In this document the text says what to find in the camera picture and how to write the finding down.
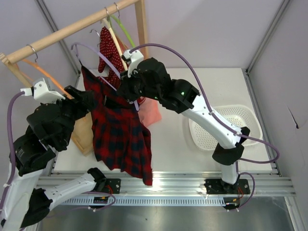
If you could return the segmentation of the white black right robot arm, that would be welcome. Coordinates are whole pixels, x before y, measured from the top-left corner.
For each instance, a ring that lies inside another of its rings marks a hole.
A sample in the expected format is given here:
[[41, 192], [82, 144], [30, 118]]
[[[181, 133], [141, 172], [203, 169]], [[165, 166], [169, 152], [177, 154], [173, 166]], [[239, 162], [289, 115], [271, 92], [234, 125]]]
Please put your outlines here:
[[117, 93], [127, 101], [140, 97], [158, 101], [164, 108], [189, 118], [200, 125], [218, 142], [212, 158], [221, 166], [221, 179], [217, 193], [236, 193], [239, 175], [236, 170], [244, 152], [241, 135], [249, 135], [247, 127], [231, 125], [225, 118], [214, 118], [215, 112], [209, 109], [205, 98], [190, 82], [184, 79], [171, 79], [162, 62], [155, 58], [123, 58], [128, 69], [120, 75], [121, 83]]

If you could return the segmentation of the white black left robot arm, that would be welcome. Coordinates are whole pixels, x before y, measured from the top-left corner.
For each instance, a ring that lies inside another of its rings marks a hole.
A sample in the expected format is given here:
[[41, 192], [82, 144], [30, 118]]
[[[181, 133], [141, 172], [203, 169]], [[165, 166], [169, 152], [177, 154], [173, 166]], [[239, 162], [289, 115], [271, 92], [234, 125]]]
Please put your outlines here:
[[10, 174], [0, 201], [0, 225], [4, 231], [18, 231], [43, 220], [55, 207], [87, 192], [102, 192], [105, 175], [97, 168], [68, 183], [38, 188], [37, 183], [48, 162], [57, 152], [67, 149], [75, 122], [95, 108], [93, 91], [65, 88], [66, 95], [38, 87], [20, 93], [36, 100], [44, 95], [40, 106], [27, 117], [28, 128], [14, 140], [12, 123], [7, 122], [10, 145]]

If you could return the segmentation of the purple plastic hanger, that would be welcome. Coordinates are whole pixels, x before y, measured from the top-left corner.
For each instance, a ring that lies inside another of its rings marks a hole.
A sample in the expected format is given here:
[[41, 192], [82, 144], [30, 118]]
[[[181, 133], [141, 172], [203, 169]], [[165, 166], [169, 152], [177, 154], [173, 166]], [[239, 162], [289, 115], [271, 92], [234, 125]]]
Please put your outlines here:
[[[106, 64], [107, 66], [116, 74], [116, 76], [120, 79], [120, 73], [119, 71], [114, 67], [114, 65], [103, 55], [100, 53], [100, 51], [90, 45], [87, 45], [87, 44], [84, 44], [84, 43], [81, 43], [81, 42], [74, 42], [72, 43], [71, 47], [70, 47], [70, 50], [73, 50], [74, 47], [76, 49], [75, 51], [75, 54], [76, 54], [76, 57], [77, 59], [79, 60], [79, 62], [82, 64], [81, 62], [81, 59], [79, 58], [79, 52], [78, 52], [78, 48], [77, 46], [80, 45], [80, 46], [83, 46], [83, 47], [86, 47], [87, 49], [91, 50], [92, 52], [96, 53]], [[116, 91], [116, 88], [110, 84], [104, 77], [100, 77], [105, 83], [107, 83], [114, 91]], [[134, 102], [130, 102], [130, 104], [133, 104], [135, 109], [137, 110], [137, 112], [139, 111], [139, 104], [137, 102], [137, 100], [135, 100]]]

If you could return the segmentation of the red plaid skirt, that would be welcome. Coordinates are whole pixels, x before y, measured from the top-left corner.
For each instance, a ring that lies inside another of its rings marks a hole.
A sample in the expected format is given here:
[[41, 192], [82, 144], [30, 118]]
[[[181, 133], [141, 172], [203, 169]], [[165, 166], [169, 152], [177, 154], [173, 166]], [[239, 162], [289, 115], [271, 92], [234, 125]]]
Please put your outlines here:
[[94, 93], [91, 112], [93, 149], [97, 161], [118, 169], [147, 186], [153, 184], [151, 133], [139, 119], [135, 106], [86, 67], [81, 68], [86, 91]]

